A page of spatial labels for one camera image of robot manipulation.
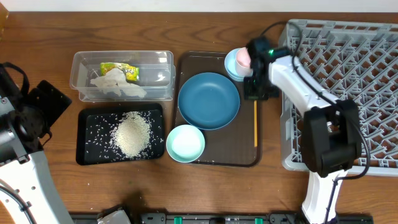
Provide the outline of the green snack wrapper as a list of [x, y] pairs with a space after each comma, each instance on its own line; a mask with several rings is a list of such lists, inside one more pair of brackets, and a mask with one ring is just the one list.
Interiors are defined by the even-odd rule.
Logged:
[[101, 75], [105, 76], [112, 69], [117, 68], [122, 71], [127, 82], [139, 81], [139, 67], [129, 65], [127, 63], [105, 62], [100, 64]]

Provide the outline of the white tissue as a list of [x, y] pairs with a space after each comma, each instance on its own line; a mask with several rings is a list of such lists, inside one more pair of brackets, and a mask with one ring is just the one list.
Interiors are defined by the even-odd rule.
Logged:
[[147, 94], [143, 87], [128, 83], [125, 74], [118, 68], [108, 71], [105, 76], [91, 79], [90, 83], [97, 86], [103, 93], [113, 92], [118, 96], [124, 93], [126, 96], [143, 98]]

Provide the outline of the dark blue plate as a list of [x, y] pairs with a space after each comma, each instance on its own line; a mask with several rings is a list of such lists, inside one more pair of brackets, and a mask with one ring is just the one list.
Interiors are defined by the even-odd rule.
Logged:
[[183, 119], [204, 130], [220, 129], [235, 119], [240, 95], [234, 83], [219, 73], [199, 73], [189, 78], [178, 93]]

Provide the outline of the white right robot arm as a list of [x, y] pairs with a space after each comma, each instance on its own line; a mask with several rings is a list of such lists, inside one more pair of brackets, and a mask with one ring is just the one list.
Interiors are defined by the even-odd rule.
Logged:
[[300, 151], [310, 171], [302, 204], [307, 223], [332, 221], [339, 183], [361, 155], [358, 106], [328, 93], [287, 47], [273, 49], [261, 36], [244, 51], [252, 70], [244, 78], [245, 99], [268, 100], [282, 91], [302, 117]]

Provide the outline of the wooden chopstick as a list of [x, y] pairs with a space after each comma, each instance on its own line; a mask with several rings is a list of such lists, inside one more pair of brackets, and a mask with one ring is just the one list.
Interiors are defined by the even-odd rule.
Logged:
[[257, 136], [257, 100], [254, 101], [254, 147], [258, 146], [258, 136]]

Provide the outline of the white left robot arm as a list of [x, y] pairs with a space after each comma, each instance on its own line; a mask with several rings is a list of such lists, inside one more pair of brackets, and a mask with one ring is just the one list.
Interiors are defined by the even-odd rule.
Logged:
[[15, 223], [72, 223], [44, 145], [71, 99], [49, 82], [30, 87], [18, 66], [1, 64], [1, 202]]

